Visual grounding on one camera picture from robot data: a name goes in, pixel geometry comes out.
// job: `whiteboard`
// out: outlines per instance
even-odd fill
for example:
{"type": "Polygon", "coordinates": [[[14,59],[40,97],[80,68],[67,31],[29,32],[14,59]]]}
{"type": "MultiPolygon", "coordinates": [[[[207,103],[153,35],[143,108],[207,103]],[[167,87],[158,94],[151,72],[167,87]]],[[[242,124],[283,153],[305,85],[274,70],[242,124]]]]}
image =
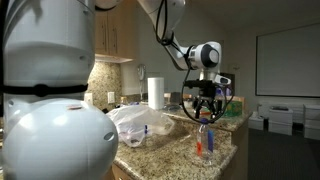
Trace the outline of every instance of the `whiteboard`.
{"type": "Polygon", "coordinates": [[[257,36],[256,95],[320,97],[320,24],[257,36]]]}

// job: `paper towel roll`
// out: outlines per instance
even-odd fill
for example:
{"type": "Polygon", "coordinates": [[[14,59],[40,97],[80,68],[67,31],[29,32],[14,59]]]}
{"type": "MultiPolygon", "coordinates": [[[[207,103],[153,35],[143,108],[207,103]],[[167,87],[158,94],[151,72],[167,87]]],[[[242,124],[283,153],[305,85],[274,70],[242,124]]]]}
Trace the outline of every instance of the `paper towel roll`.
{"type": "Polygon", "coordinates": [[[164,79],[148,78],[148,105],[152,109],[162,109],[164,106],[164,79]]]}

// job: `wall outlet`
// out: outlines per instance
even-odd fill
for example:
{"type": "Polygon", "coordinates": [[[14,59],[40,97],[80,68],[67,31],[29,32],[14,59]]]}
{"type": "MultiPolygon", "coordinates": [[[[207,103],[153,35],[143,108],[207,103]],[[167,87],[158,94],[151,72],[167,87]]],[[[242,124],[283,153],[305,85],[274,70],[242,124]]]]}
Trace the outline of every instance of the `wall outlet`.
{"type": "Polygon", "coordinates": [[[84,101],[88,104],[93,105],[93,98],[92,98],[92,93],[85,93],[84,94],[84,101]]]}
{"type": "Polygon", "coordinates": [[[108,92],[108,104],[115,103],[114,92],[108,92]]]}

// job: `ceiling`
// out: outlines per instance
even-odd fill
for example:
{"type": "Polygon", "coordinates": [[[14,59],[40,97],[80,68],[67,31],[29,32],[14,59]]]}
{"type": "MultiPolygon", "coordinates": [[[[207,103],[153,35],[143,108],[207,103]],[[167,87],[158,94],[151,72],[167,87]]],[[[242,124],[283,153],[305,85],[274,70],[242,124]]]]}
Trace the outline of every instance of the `ceiling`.
{"type": "Polygon", "coordinates": [[[191,0],[226,30],[273,21],[320,18],[320,0],[191,0]]]}

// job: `white wall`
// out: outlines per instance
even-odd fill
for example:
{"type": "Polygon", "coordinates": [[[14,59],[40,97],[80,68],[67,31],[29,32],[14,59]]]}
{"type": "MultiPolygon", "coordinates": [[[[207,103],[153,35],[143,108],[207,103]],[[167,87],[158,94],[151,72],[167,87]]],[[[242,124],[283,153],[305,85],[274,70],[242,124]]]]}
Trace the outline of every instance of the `white wall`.
{"type": "Polygon", "coordinates": [[[228,72],[236,75],[236,95],[246,98],[248,110],[257,110],[259,102],[320,104],[316,98],[290,98],[255,96],[256,71],[256,36],[320,22],[320,17],[291,19],[277,21],[272,24],[257,25],[234,31],[229,31],[225,44],[225,63],[228,72]]]}
{"type": "MultiPolygon", "coordinates": [[[[175,69],[166,50],[156,42],[153,25],[142,8],[137,8],[139,52],[133,62],[121,64],[122,94],[139,94],[137,66],[146,65],[147,76],[165,78],[165,92],[180,92],[186,71],[175,69]]],[[[225,31],[220,28],[192,1],[187,1],[185,14],[175,30],[176,38],[181,46],[188,47],[207,41],[224,41],[225,31]]],[[[199,78],[199,71],[190,73],[189,79],[199,78]]],[[[186,91],[195,94],[197,91],[186,91]]]]}

